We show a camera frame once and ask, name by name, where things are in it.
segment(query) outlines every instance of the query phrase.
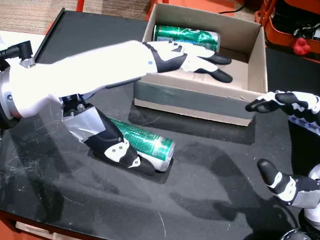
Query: black table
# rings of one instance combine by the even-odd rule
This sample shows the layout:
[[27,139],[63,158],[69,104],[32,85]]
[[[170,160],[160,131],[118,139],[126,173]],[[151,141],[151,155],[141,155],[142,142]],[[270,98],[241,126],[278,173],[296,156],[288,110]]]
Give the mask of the black table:
[[[146,24],[66,11],[38,62],[141,40]],[[270,90],[320,92],[316,63],[267,49],[267,69]],[[92,158],[65,129],[60,107],[52,103],[4,135],[0,210],[110,240],[276,239],[295,226],[299,210],[279,204],[256,167],[259,158],[266,158],[291,172],[284,113],[258,114],[245,128],[146,112],[132,99],[130,83],[101,90],[90,102],[107,116],[173,139],[176,149],[167,174],[145,178]],[[162,129],[155,128],[157,122]]]

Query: white robotic arm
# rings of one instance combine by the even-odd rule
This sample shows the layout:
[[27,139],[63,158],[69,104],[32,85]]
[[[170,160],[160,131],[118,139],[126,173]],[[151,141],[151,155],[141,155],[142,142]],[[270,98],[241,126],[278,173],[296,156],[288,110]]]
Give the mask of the white robotic arm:
[[60,103],[62,97],[94,93],[136,80],[147,73],[179,68],[208,73],[226,83],[232,81],[231,76],[215,65],[229,64],[229,58],[204,47],[185,46],[173,42],[152,44],[132,40],[83,52],[54,64],[37,64],[32,68],[11,66],[1,74],[7,79],[2,79],[1,85],[5,88],[2,92],[10,95],[2,94],[1,105],[8,107],[4,110],[8,118],[28,118],[51,100]]

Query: screw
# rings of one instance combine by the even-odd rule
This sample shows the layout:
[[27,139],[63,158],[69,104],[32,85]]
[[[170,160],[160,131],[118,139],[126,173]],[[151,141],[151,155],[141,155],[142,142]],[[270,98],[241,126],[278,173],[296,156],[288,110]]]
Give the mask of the screw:
[[78,106],[76,106],[76,109],[78,109],[78,111],[83,111],[85,110],[85,106],[83,104],[79,104]]

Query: green can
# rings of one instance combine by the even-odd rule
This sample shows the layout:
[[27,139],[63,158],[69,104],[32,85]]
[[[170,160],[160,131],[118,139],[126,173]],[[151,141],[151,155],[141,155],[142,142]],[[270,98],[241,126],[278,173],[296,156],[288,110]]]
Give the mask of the green can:
[[179,26],[155,25],[153,41],[186,42],[203,46],[215,52],[219,52],[220,48],[220,35],[218,33]]
[[164,172],[168,169],[176,145],[173,140],[111,117],[109,119],[118,127],[138,154],[149,160],[156,170]]

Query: cardboard box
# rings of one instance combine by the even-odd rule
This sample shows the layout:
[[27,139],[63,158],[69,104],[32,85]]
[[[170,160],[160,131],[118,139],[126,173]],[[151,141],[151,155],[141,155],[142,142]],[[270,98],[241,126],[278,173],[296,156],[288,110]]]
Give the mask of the cardboard box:
[[219,68],[233,77],[231,83],[208,74],[175,70],[152,73],[134,84],[134,104],[201,119],[247,126],[254,113],[245,105],[268,91],[264,29],[245,21],[197,9],[157,4],[143,42],[152,40],[155,25],[180,26],[217,32],[220,53],[232,63]]

